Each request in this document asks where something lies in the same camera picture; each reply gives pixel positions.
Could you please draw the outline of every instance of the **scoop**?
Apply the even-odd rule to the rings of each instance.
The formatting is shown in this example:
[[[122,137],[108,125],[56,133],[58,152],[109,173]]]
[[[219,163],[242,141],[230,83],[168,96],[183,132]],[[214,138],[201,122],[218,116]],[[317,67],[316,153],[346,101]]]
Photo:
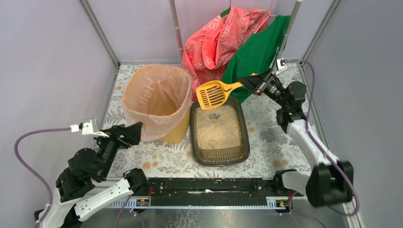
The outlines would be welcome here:
[[[196,88],[197,100],[203,110],[221,106],[227,101],[231,92],[243,86],[242,83],[225,84],[222,81],[210,81]]]

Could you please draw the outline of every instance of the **white wall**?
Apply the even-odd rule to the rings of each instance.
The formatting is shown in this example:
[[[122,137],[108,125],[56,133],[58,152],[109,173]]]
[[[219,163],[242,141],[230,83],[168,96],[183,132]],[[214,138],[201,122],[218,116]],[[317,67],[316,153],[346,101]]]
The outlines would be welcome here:
[[[191,34],[228,8],[229,0],[176,0],[183,44]],[[284,57],[302,57],[332,0],[302,2]],[[179,61],[169,0],[90,0],[120,61]],[[266,9],[271,0],[232,0],[244,9]],[[274,14],[291,14],[294,0],[274,0]]]
[[[343,1],[310,57],[333,151],[354,166],[365,227],[402,227],[403,1]]]
[[[48,194],[14,156],[22,134],[100,117],[115,67],[76,0],[0,1],[0,220],[34,225]],[[51,186],[67,160],[92,138],[46,133],[23,140],[20,152]]]

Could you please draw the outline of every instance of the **black plastic tray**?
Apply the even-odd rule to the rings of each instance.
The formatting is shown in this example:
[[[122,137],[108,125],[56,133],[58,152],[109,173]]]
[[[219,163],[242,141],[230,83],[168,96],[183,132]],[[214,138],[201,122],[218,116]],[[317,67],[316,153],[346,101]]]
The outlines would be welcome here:
[[[234,165],[245,161],[250,154],[249,137],[246,128],[245,117],[239,101],[235,97],[229,97],[223,105],[229,105],[235,109],[240,123],[242,144],[237,147],[220,150],[204,150],[197,143],[196,110],[200,108],[198,101],[195,101],[190,109],[190,139],[192,145],[193,158],[201,165],[223,166]]]

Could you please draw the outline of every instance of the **clothes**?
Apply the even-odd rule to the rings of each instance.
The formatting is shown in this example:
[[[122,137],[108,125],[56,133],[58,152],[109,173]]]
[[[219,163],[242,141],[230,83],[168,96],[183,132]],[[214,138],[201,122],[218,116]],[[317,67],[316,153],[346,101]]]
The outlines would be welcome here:
[[[270,13],[231,7],[225,19],[217,16],[187,40],[182,67],[193,78],[192,100],[196,88],[212,80],[220,80],[231,57],[255,32],[267,27]]]
[[[232,84],[238,81],[238,77],[267,71],[283,41],[289,18],[290,16],[277,16],[267,29],[259,34],[252,34],[228,63],[221,79],[222,82]],[[231,93],[240,103],[251,94],[245,87],[238,88]]]

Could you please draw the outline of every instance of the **green cloth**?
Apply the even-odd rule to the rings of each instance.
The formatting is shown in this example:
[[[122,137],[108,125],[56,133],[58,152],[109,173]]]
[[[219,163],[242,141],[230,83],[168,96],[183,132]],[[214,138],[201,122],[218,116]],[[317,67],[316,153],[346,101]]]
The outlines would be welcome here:
[[[221,81],[232,84],[238,81],[238,77],[267,71],[283,41],[289,19],[290,16],[279,15],[264,31],[252,34],[231,58]],[[231,93],[240,103],[251,94],[245,87],[238,88]]]

